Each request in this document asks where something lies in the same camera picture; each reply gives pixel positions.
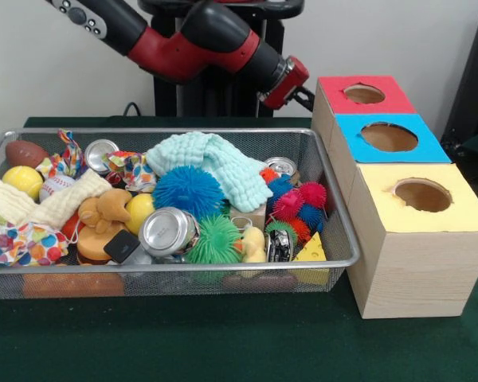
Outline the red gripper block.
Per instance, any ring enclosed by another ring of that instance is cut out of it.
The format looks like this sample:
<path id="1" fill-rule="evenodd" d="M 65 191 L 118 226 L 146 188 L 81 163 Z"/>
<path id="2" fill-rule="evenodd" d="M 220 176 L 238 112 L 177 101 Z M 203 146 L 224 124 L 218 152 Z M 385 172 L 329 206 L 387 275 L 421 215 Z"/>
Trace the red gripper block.
<path id="1" fill-rule="evenodd" d="M 315 94 L 304 87 L 309 76 L 309 71 L 304 64 L 296 57 L 289 56 L 284 61 L 279 80 L 268 92 L 260 92 L 258 98 L 262 104 L 273 110 L 280 110 L 294 99 L 306 110 L 313 112 Z"/>

